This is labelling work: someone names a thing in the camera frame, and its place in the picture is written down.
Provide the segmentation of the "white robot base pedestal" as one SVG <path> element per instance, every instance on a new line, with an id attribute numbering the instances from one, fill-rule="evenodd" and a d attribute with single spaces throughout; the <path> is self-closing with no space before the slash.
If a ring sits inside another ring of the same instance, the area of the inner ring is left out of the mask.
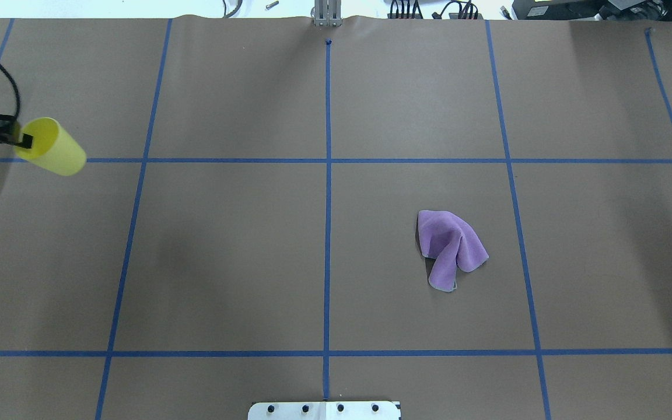
<path id="1" fill-rule="evenodd" d="M 248 419 L 401 419 L 394 401 L 261 402 L 251 405 Z"/>

